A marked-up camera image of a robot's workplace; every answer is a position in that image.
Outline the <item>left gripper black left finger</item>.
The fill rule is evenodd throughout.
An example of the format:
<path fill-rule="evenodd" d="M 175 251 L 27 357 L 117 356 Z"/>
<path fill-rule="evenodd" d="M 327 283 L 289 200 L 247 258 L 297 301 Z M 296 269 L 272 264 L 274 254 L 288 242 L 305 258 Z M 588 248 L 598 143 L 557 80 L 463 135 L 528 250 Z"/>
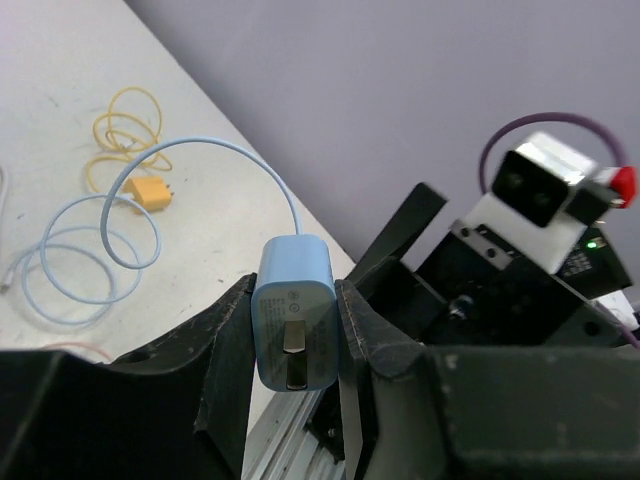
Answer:
<path fill-rule="evenodd" d="M 91 363 L 1 355 L 5 479 L 237 479 L 255 350 L 246 275 L 165 335 Z"/>

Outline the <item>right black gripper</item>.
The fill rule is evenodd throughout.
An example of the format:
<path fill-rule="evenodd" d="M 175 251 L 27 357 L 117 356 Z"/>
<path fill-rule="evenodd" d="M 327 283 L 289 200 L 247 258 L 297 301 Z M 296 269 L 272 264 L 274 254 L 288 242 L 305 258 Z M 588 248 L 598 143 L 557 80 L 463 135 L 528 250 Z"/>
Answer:
<path fill-rule="evenodd" d="M 441 345 L 608 345 L 593 308 L 632 281 L 603 232 L 588 228 L 549 274 L 484 225 L 456 221 L 415 271 L 401 258 L 446 205 L 418 183 L 347 276 L 371 307 L 415 340 Z"/>

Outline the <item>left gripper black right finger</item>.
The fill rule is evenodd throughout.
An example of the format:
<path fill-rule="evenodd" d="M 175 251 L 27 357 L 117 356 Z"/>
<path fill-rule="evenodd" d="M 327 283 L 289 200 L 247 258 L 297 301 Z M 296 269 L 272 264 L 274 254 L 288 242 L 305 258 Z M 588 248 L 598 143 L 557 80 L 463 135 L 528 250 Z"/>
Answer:
<path fill-rule="evenodd" d="M 638 477 L 636 353 L 427 346 L 336 293 L 348 478 Z"/>

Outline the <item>blue charger plug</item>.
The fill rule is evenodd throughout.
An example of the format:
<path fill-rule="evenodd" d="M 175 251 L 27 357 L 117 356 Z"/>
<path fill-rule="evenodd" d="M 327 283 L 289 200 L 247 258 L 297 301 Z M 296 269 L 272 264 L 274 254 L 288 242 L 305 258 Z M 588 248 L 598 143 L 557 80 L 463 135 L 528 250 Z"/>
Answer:
<path fill-rule="evenodd" d="M 251 318 L 258 373 L 268 389 L 316 391 L 336 381 L 338 307 L 324 240 L 294 234 L 265 244 Z"/>

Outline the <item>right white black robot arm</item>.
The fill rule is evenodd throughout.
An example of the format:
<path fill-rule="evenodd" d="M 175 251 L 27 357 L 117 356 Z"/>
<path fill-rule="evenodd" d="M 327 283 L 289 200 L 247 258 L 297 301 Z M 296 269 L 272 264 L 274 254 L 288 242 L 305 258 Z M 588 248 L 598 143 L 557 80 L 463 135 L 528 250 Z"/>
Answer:
<path fill-rule="evenodd" d="M 445 203 L 417 184 L 348 275 L 376 313 L 424 344 L 621 345 L 603 297 L 632 281 L 601 229 L 549 274 L 488 225 L 457 220 L 411 270 L 403 256 Z"/>

